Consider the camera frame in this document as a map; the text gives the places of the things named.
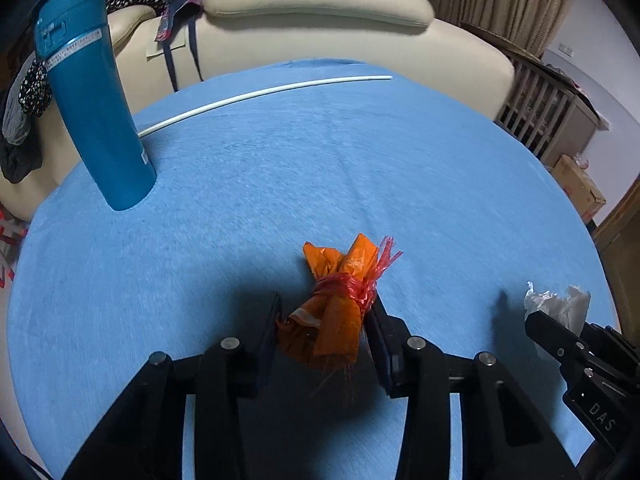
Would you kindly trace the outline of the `white tissue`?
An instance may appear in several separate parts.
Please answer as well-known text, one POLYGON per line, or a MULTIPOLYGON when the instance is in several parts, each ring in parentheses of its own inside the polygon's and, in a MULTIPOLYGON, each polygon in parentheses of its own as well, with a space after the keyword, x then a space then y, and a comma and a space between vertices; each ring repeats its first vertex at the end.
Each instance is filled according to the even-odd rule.
POLYGON ((528 282, 523 304, 526 318, 535 312, 544 312, 555 322, 579 336, 586 322, 590 301, 590 293, 583 292, 576 286, 568 286, 566 294, 559 296, 548 290, 536 292, 534 283, 528 282))

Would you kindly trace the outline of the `orange plastic wrapper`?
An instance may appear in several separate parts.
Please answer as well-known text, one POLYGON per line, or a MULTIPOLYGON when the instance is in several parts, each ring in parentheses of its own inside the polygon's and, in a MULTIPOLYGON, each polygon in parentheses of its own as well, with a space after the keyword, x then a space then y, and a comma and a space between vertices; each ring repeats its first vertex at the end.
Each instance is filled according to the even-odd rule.
POLYGON ((394 246, 389 236, 375 245, 362 233, 344 254, 305 243, 314 289, 300 307, 277 320, 281 352, 322 372, 354 365, 364 316, 378 296, 378 280, 401 256, 394 246))

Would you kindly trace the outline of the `cardboard box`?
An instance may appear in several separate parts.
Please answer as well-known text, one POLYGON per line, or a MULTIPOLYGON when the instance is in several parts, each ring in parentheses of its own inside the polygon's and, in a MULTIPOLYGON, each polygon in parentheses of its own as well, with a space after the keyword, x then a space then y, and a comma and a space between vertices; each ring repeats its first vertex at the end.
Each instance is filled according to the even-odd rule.
POLYGON ((554 165, 551 174, 572 202, 583 222, 589 223, 606 204, 606 199, 597 185, 570 156, 562 155, 554 165))

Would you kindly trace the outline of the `wooden slatted crib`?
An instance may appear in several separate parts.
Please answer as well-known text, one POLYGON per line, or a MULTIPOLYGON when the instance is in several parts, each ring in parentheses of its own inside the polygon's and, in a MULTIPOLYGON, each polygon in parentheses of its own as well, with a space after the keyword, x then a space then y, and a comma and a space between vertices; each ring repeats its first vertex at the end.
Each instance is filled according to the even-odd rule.
POLYGON ((551 168, 584 151, 600 116, 573 79, 494 32, 464 23, 467 32, 500 50, 514 67, 512 89, 495 123, 551 168))

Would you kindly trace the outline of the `blue table cloth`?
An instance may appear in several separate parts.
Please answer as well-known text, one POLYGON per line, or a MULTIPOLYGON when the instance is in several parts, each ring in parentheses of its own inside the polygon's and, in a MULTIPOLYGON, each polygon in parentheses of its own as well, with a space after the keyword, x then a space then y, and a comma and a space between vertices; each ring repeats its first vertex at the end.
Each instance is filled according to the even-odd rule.
POLYGON ((389 87, 282 92, 218 108, 162 141, 149 203, 107 211, 87 183, 32 219, 8 310, 26 428, 51 474, 154 351, 194 356, 258 341, 273 295, 312 278, 303 244, 393 237, 388 313, 447 353, 495 353, 578 460, 592 439, 558 366, 524 332, 527 283, 589 292, 615 321, 592 239, 549 171, 475 110, 399 78, 389 87))

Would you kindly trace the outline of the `white thin rod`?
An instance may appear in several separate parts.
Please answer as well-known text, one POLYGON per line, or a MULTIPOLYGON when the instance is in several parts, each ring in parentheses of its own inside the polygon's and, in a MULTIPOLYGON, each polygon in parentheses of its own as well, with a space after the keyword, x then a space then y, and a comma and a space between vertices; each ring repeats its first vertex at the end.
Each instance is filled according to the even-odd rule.
POLYGON ((219 101, 211 102, 206 105, 194 108, 193 110, 187 110, 186 112, 183 112, 181 114, 164 119, 161 122, 157 122, 156 124, 139 131, 138 137, 142 139, 142 138, 145 138, 146 136, 150 136, 151 134, 156 133, 157 131, 162 130, 163 128, 167 128, 169 126, 178 124, 178 122, 184 122, 185 120, 190 119, 192 117, 211 112, 212 110, 218 110, 218 108, 229 106, 232 104, 241 103, 241 102, 249 101, 252 99, 262 98, 263 96, 272 96, 273 94, 289 92, 289 91, 299 90, 299 89, 332 86, 332 84, 352 84, 353 82, 388 81, 392 79, 393 77, 390 75, 334 77, 334 78, 324 78, 324 79, 308 80, 308 81, 301 81, 301 82, 293 82, 292 84, 281 84, 280 86, 254 90, 251 92, 245 92, 245 93, 239 94, 238 96, 230 96, 230 98, 225 98, 219 101))

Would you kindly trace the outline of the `dark clothes on sofa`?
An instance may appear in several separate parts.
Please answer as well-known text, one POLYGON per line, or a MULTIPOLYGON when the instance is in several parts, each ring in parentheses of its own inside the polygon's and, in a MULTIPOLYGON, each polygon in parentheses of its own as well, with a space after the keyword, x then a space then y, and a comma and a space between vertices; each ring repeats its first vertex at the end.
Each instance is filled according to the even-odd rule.
POLYGON ((32 52, 9 88, 1 91, 1 172, 12 184, 42 166, 36 119, 51 101, 46 68, 32 52))

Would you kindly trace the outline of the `cream leather sofa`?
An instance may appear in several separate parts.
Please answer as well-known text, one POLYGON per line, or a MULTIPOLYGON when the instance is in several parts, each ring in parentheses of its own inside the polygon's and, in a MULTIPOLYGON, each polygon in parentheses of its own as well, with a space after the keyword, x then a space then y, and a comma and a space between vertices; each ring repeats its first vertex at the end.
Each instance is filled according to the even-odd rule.
MULTIPOLYGON (((146 6, 107 14, 113 53, 137 133, 169 117, 245 92, 308 80, 390 75, 392 80, 332 84, 288 93, 334 92, 340 87, 389 87, 399 78, 449 96, 495 118, 514 81, 508 58, 487 42, 436 18, 427 0, 203 0, 182 26, 170 55, 153 42, 158 18, 146 6)), ((140 139, 156 173, 155 198, 167 171, 162 141, 211 112, 140 139)), ((36 119, 42 166, 22 182, 3 181, 1 203, 24 221, 70 187, 88 184, 107 211, 96 182, 53 99, 36 119)))

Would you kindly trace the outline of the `teal thermos bottle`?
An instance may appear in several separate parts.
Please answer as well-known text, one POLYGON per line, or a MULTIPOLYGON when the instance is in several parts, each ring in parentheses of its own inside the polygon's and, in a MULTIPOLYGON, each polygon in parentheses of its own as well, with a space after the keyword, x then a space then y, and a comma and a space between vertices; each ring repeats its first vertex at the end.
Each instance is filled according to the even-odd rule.
POLYGON ((76 150, 114 210, 140 203, 156 181, 115 63, 106 0, 48 0, 35 26, 37 58, 76 150))

